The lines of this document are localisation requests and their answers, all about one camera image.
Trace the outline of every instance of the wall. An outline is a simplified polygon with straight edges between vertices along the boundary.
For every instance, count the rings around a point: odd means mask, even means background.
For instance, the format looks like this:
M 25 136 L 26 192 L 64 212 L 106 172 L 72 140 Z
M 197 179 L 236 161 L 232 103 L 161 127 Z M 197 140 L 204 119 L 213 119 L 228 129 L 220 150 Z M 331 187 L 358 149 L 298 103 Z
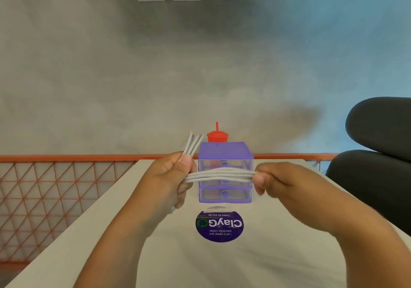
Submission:
M 0 0 L 0 154 L 164 153 L 219 121 L 254 152 L 358 148 L 411 95 L 411 0 Z

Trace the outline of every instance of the person's right hand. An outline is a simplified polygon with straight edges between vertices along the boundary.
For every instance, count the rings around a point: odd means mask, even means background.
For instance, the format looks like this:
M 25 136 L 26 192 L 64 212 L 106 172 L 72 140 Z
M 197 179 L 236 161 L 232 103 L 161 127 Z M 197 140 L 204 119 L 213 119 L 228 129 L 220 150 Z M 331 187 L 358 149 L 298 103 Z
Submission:
M 334 236 L 354 232 L 377 212 L 340 190 L 321 175 L 292 163 L 257 166 L 253 177 L 256 192 L 278 198 L 300 222 Z

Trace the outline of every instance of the purple round sticker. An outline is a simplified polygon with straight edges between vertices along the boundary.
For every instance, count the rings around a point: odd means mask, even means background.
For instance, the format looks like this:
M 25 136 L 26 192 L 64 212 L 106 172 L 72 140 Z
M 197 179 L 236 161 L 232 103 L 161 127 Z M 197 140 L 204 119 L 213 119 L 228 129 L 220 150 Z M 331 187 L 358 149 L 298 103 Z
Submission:
M 212 242 L 230 242 L 241 235 L 244 222 L 235 211 L 229 213 L 201 212 L 196 218 L 197 231 Z

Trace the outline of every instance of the tabletop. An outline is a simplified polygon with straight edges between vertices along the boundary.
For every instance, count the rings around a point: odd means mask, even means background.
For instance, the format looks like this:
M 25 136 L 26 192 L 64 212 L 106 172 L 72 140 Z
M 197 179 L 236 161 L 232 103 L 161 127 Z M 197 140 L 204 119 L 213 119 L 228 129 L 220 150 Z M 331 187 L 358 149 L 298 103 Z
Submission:
M 267 161 L 290 161 L 322 175 L 304 160 L 255 160 L 254 165 Z M 95 244 L 151 163 L 138 161 L 7 287 L 73 287 Z M 198 186 L 188 191 L 184 206 L 147 239 L 138 288 L 346 287 L 344 257 L 336 240 L 301 224 L 277 199 L 253 192 L 252 203 L 218 204 L 239 213 L 244 222 L 243 233 L 224 243 L 209 241 L 196 229 L 197 215 L 215 206 L 198 202 Z M 411 248 L 411 238 L 397 231 Z

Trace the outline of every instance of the purple top panel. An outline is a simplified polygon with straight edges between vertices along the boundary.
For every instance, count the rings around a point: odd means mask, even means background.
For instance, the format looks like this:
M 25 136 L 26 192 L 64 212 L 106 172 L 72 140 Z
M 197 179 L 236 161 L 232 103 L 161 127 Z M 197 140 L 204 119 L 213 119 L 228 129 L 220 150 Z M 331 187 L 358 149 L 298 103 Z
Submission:
M 244 142 L 203 142 L 200 144 L 199 160 L 253 160 Z

